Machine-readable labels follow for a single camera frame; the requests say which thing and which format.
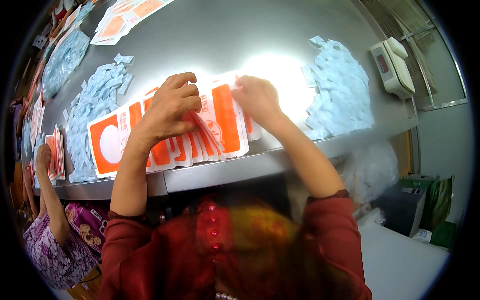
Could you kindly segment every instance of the floral sleeve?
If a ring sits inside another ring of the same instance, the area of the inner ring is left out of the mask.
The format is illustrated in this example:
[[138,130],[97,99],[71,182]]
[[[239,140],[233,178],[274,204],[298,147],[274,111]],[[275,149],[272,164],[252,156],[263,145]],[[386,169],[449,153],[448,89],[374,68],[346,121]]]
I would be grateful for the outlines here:
[[95,267],[99,258],[88,255],[79,247],[77,239],[80,237],[76,232],[71,231],[68,235],[65,250],[60,247],[49,226],[39,234],[38,229],[46,221],[45,217],[48,216],[35,220],[25,232],[26,251],[43,279],[52,288],[71,288]]

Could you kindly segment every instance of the plastic bag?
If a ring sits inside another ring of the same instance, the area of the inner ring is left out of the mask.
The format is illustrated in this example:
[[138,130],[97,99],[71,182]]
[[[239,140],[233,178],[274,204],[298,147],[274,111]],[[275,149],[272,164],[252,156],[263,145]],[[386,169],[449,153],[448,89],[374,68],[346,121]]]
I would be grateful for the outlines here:
[[90,44],[90,38],[75,29],[53,52],[42,76],[43,98],[55,96],[80,65]]
[[383,141],[355,149],[338,173],[355,203],[366,204],[398,181],[398,160],[392,145]]

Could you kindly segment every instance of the worker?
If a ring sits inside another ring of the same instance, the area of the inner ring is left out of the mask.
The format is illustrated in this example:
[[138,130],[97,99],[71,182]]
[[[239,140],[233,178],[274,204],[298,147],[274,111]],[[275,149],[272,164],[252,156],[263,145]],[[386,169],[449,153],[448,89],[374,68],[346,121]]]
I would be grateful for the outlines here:
[[48,177],[50,160],[50,147],[41,145],[36,155],[40,210],[34,200],[30,170],[24,172],[35,220],[23,237],[25,250],[44,281],[52,288],[68,289],[85,278],[101,259],[108,206],[70,202],[64,210]]
[[58,0],[52,11],[52,30],[49,38],[56,38],[60,30],[65,26],[67,18],[72,14],[73,10],[78,6],[76,0]]
[[309,190],[303,225],[259,199],[229,205],[214,194],[153,231],[146,225],[150,150],[195,129],[182,116],[201,108],[196,81],[169,77],[131,132],[112,191],[99,299],[371,299],[353,202],[267,80],[243,76],[232,95],[281,142]]

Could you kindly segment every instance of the stainless steel table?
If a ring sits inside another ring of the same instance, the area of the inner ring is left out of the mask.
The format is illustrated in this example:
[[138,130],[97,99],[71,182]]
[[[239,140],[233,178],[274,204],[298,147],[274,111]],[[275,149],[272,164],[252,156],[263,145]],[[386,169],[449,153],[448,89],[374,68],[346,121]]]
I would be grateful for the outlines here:
[[[115,1],[96,7],[81,25],[88,36],[94,35],[105,10]],[[115,46],[92,46],[69,81],[46,104],[43,131],[51,134],[55,124],[65,133],[68,124],[63,110],[81,92],[81,83],[100,65],[113,62],[117,53],[135,56],[127,65],[135,76],[126,96],[118,96],[118,105],[139,97],[180,72],[197,76],[216,75],[242,69],[262,58],[294,62],[298,67],[313,62],[318,50],[308,39],[320,35],[343,43],[370,78],[373,129],[329,138],[315,144],[329,157],[349,153],[354,147],[405,132],[418,124],[413,99],[399,100],[387,93],[369,49],[385,40],[381,29],[359,0],[176,0],[162,8]],[[282,99],[284,112],[302,130],[307,118],[305,108],[312,102]],[[24,156],[24,163],[31,154]],[[73,171],[65,154],[66,172]],[[266,131],[260,140],[250,143],[250,152],[225,162],[176,168],[149,174],[148,195],[165,195],[216,186],[283,172],[291,168],[280,143]],[[113,180],[69,184],[57,181],[61,199],[109,199]]]

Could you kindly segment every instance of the woman's right hand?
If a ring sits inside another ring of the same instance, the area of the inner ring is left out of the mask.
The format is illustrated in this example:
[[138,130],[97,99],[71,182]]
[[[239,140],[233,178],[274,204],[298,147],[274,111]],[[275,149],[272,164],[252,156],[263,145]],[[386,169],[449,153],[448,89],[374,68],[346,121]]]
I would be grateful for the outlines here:
[[197,78],[193,73],[170,76],[153,96],[152,103],[131,134],[136,136],[142,152],[150,150],[162,140],[180,136],[195,129],[192,122],[184,121],[183,115],[202,107]]
[[51,159],[52,151],[50,146],[47,144],[41,145],[36,153],[36,171],[47,171]]
[[242,76],[236,84],[242,89],[232,90],[233,98],[265,130],[271,132],[278,122],[285,120],[278,103],[278,92],[270,81]]

